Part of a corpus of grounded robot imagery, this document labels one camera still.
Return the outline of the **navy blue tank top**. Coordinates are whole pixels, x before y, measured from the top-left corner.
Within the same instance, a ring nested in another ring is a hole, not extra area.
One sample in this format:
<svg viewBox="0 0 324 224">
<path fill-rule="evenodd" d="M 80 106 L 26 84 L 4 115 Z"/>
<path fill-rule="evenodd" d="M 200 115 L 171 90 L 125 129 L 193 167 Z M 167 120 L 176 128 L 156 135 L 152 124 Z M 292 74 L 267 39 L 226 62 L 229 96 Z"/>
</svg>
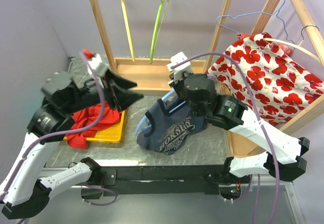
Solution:
<svg viewBox="0 0 324 224">
<path fill-rule="evenodd" d="M 137 134 L 137 144 L 144 150 L 165 155 L 176 153 L 188 136 L 207 128 L 204 117 L 195 115 L 185 101 L 177 96 L 171 100 L 158 99 L 145 112 L 148 126 Z"/>
</svg>

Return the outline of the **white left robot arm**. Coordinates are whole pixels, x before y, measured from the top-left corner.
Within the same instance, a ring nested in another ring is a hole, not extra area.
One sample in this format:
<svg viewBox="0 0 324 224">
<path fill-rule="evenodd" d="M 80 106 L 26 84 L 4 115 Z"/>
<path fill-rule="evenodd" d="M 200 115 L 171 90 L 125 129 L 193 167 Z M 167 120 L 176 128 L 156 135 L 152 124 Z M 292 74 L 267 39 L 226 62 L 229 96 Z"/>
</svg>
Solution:
<svg viewBox="0 0 324 224">
<path fill-rule="evenodd" d="M 27 219 L 38 215 L 58 194 L 78 184 L 99 184 L 101 166 L 84 158 L 58 174 L 41 178 L 45 163 L 74 125 L 72 114 L 90 106 L 108 105 L 123 111 L 143 98 L 133 91 L 137 84 L 107 70 L 77 87 L 65 71 L 48 77 L 42 87 L 44 101 L 27 128 L 22 149 L 1 184 L 2 213 L 7 219 Z"/>
</svg>

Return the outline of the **cream wooden hanger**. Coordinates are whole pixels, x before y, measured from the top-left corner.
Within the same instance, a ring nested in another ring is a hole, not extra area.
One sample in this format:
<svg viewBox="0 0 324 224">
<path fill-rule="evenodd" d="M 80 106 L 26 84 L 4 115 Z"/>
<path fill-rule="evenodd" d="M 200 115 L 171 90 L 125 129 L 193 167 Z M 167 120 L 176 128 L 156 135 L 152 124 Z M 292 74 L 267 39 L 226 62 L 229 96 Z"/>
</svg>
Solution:
<svg viewBox="0 0 324 224">
<path fill-rule="evenodd" d="M 299 44 L 294 44 L 294 43 L 290 43 L 287 41 L 283 41 L 280 39 L 274 39 L 274 38 L 264 38 L 265 41 L 272 41 L 272 42 L 276 42 L 278 45 L 284 44 L 286 46 L 292 47 L 294 49 L 298 49 L 302 52 L 304 52 L 305 54 L 309 55 L 310 57 L 312 57 L 313 59 L 315 59 L 317 62 L 321 63 L 321 60 L 319 57 L 317 57 L 316 55 L 314 55 L 313 53 L 311 53 L 310 51 L 308 51 L 307 49 L 301 47 L 301 44 L 304 40 L 302 40 Z"/>
</svg>

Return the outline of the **yellow plastic tray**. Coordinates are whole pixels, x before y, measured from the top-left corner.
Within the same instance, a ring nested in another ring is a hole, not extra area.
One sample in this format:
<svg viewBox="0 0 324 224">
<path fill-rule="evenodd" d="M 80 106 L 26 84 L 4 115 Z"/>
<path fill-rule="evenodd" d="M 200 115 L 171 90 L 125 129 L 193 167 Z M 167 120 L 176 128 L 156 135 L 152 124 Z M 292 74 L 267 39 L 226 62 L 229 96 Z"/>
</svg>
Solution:
<svg viewBox="0 0 324 224">
<path fill-rule="evenodd" d="M 99 116 L 100 107 L 93 106 L 73 114 L 75 124 L 72 129 L 86 127 L 93 123 Z M 89 142 L 119 143 L 122 138 L 125 111 L 118 112 L 108 107 L 96 125 L 78 133 L 66 135 L 64 139 L 73 148 L 86 149 Z"/>
</svg>

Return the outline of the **poppy print garment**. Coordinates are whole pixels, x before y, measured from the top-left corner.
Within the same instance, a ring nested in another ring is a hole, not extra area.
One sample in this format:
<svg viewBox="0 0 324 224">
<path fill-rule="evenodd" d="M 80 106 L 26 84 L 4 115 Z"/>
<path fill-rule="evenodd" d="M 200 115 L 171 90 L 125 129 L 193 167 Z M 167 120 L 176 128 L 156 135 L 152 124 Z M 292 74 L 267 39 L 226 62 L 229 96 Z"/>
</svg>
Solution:
<svg viewBox="0 0 324 224">
<path fill-rule="evenodd" d="M 257 110 L 264 120 L 277 126 L 323 95 L 323 81 L 290 58 L 291 49 L 265 41 L 268 33 L 238 35 L 224 54 L 238 65 L 220 56 L 208 69 L 230 94 L 252 108 L 246 82 L 255 96 Z"/>
</svg>

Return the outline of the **yellow hanger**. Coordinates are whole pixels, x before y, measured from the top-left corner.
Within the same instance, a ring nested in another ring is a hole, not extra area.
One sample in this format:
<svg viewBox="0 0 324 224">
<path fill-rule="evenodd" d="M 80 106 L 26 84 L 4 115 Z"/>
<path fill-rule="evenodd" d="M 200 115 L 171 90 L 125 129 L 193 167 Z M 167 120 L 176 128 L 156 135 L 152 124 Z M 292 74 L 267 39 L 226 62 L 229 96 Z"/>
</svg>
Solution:
<svg viewBox="0 0 324 224">
<path fill-rule="evenodd" d="M 121 9 L 122 9 L 122 13 L 123 13 L 125 29 L 126 29 L 129 49 L 130 49 L 130 53 L 131 53 L 131 58 L 132 58 L 132 61 L 135 62 L 135 54 L 134 54 L 134 48 L 133 48 L 133 43 L 132 43 L 132 37 L 131 37 L 131 32 L 130 32 L 130 26 L 129 26 L 129 21 L 128 21 L 126 5 L 125 5 L 124 0 L 120 0 L 120 2 L 121 2 Z"/>
</svg>

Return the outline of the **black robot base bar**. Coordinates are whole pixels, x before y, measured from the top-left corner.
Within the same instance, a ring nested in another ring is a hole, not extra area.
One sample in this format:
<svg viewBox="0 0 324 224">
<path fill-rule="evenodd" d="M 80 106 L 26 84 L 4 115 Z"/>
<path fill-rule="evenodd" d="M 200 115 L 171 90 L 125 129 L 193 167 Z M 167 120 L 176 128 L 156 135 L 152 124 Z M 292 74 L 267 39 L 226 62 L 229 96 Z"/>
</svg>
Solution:
<svg viewBox="0 0 324 224">
<path fill-rule="evenodd" d="M 90 185 L 107 187 L 119 195 L 204 193 L 218 195 L 220 186 L 247 184 L 222 165 L 103 166 Z"/>
</svg>

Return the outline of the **green hanger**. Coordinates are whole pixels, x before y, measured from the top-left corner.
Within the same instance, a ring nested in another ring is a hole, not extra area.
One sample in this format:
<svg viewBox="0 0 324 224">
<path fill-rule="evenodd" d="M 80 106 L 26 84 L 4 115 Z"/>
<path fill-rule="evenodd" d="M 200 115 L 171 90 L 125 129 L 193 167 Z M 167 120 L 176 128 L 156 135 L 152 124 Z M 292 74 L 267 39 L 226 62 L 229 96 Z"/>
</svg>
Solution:
<svg viewBox="0 0 324 224">
<path fill-rule="evenodd" d="M 157 40 L 158 36 L 161 30 L 161 26 L 164 20 L 164 16 L 167 10 L 169 4 L 169 0 L 161 0 L 158 10 L 157 10 L 157 15 L 155 19 L 155 24 L 154 24 L 154 29 L 153 29 L 153 34 L 152 34 L 152 40 L 151 40 L 151 46 L 150 46 L 150 54 L 149 54 L 149 63 L 152 64 L 153 62 L 153 57 L 154 57 L 154 52 L 155 48 L 157 45 Z"/>
</svg>

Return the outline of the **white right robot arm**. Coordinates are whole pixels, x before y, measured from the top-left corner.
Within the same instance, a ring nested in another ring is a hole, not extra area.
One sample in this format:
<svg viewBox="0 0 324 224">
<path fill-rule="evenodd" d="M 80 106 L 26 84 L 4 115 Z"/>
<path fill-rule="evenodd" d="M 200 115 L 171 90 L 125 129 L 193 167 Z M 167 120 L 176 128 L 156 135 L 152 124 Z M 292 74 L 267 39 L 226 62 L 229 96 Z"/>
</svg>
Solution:
<svg viewBox="0 0 324 224">
<path fill-rule="evenodd" d="M 306 172 L 307 161 L 302 156 L 309 150 L 309 139 L 289 136 L 258 119 L 252 109 L 234 96 L 217 93 L 214 81 L 206 74 L 186 75 L 170 85 L 193 114 L 264 149 L 258 155 L 226 158 L 221 171 L 226 182 L 254 174 L 275 176 L 276 166 L 279 179 L 285 182 L 292 182 Z"/>
</svg>

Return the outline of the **wooden side clothes rack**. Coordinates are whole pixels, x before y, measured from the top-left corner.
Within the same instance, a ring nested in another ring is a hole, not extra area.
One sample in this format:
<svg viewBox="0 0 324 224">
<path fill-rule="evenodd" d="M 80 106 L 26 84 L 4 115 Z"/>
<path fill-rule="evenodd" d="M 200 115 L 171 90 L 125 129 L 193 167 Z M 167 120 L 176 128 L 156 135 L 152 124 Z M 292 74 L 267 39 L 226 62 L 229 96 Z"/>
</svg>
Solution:
<svg viewBox="0 0 324 224">
<path fill-rule="evenodd" d="M 290 0 L 291 4 L 303 25 L 303 30 L 306 32 L 313 48 L 318 57 L 318 62 L 323 65 L 323 37 L 320 30 L 315 27 L 315 22 L 308 11 L 303 0 Z M 263 32 L 270 20 L 269 13 L 274 12 L 280 0 L 267 0 L 261 15 L 259 15 L 251 33 L 256 34 Z M 224 0 L 221 10 L 221 15 L 225 15 L 229 11 L 231 0 Z M 313 104 L 302 110 L 291 121 L 282 126 L 280 129 L 285 133 L 295 133 L 305 127 L 312 121 L 323 115 L 323 96 L 315 100 Z M 244 139 L 235 133 L 227 133 L 227 141 L 229 145 L 230 155 L 236 157 L 252 156 L 262 153 L 264 150 L 250 140 Z"/>
</svg>

